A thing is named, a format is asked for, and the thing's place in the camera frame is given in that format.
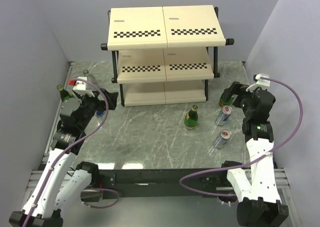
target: green bottle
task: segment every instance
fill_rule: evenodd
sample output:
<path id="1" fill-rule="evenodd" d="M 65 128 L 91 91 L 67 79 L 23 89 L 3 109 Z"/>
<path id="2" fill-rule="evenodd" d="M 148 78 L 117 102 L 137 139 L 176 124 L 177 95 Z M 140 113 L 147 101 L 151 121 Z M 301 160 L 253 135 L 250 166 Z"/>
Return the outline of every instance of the green bottle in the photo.
<path id="1" fill-rule="evenodd" d="M 66 91 L 61 84 L 59 84 L 56 88 L 60 92 L 62 102 L 69 100 L 70 98 L 74 98 L 74 96 L 70 94 L 68 91 Z"/>
<path id="2" fill-rule="evenodd" d="M 198 105 L 193 105 L 192 109 L 185 115 L 184 126 L 188 130 L 193 130 L 198 124 Z"/>
<path id="3" fill-rule="evenodd" d="M 94 84 L 95 86 L 98 86 L 98 82 L 95 78 L 95 76 L 92 73 L 89 73 L 89 70 L 85 69 L 83 71 L 84 77 L 86 77 L 86 80 L 91 82 L 92 84 Z"/>

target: gray marble floor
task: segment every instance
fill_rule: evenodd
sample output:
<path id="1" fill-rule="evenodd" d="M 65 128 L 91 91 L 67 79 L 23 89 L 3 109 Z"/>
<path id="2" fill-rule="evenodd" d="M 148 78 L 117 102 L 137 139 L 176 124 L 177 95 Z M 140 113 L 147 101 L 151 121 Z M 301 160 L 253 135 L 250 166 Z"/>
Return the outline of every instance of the gray marble floor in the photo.
<path id="1" fill-rule="evenodd" d="M 71 77 L 81 76 L 88 69 L 100 88 L 119 92 L 119 85 L 111 83 L 111 62 L 75 62 L 71 67 Z M 101 129 L 84 142 L 74 166 L 88 161 L 97 163 L 100 169 L 215 168 L 226 160 L 247 162 L 241 109 L 233 108 L 224 127 L 216 126 L 215 119 L 223 90 L 233 81 L 247 84 L 248 79 L 240 61 L 222 61 L 218 69 L 221 77 L 209 80 L 209 100 L 197 103 L 196 129 L 184 127 L 184 117 L 193 103 L 123 107 L 119 96 L 116 110 L 109 111 Z M 100 121 L 93 117 L 86 133 Z M 213 148 L 213 141 L 223 128 L 232 132 L 232 138 L 223 149 Z"/>

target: silver can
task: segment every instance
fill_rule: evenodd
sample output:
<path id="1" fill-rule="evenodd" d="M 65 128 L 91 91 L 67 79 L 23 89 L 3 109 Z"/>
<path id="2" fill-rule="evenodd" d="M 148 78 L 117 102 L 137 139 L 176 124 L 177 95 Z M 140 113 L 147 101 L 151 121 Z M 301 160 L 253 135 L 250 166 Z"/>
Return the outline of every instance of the silver can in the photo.
<path id="1" fill-rule="evenodd" d="M 230 140 L 231 138 L 231 132 L 227 129 L 223 129 L 220 131 L 218 136 L 215 138 L 215 141 L 213 142 L 213 147 L 217 149 L 222 149 L 225 144 Z"/>
<path id="2" fill-rule="evenodd" d="M 227 120 L 229 119 L 231 113 L 232 113 L 232 108 L 228 105 L 224 105 L 221 108 L 220 113 L 215 119 L 215 124 L 217 126 L 224 126 Z"/>

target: white wall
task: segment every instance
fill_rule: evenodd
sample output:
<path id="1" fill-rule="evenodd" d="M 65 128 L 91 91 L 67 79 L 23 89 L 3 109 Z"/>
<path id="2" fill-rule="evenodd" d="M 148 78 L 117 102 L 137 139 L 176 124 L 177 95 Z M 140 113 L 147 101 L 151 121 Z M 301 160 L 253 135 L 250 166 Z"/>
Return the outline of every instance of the white wall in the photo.
<path id="1" fill-rule="evenodd" d="M 220 60 L 246 61 L 278 0 L 36 0 L 69 61 L 111 59 L 107 12 L 120 7 L 218 6 L 220 24 L 234 46 L 221 47 Z"/>
<path id="2" fill-rule="evenodd" d="M 246 62 L 248 77 L 266 73 L 293 87 L 304 116 L 293 139 L 275 153 L 287 174 L 302 224 L 319 226 L 320 112 L 319 0 L 279 0 Z M 271 112 L 275 141 L 283 141 L 299 118 L 295 97 L 271 83 L 276 102 Z"/>
<path id="3" fill-rule="evenodd" d="M 0 0 L 0 226 L 41 162 L 67 60 L 34 0 Z"/>

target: shelf board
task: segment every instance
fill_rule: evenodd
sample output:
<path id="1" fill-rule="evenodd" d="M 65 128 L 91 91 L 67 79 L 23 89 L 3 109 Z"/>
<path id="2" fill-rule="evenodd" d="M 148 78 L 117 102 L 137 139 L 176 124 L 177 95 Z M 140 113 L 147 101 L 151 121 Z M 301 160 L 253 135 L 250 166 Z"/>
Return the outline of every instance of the shelf board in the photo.
<path id="1" fill-rule="evenodd" d="M 109 51 L 163 49 L 167 45 L 162 7 L 111 9 Z"/>
<path id="2" fill-rule="evenodd" d="M 213 5 L 163 7 L 167 47 L 226 45 Z"/>
<path id="3" fill-rule="evenodd" d="M 163 82 L 128 83 L 125 85 L 125 106 L 164 105 L 166 103 Z"/>
<path id="4" fill-rule="evenodd" d="M 166 104 L 206 101 L 201 80 L 165 82 L 164 93 Z"/>
<path id="5" fill-rule="evenodd" d="M 163 50 L 166 81 L 210 80 L 214 78 L 205 47 Z"/>
<path id="6" fill-rule="evenodd" d="M 165 82 L 166 70 L 162 49 L 120 50 L 119 84 Z"/>

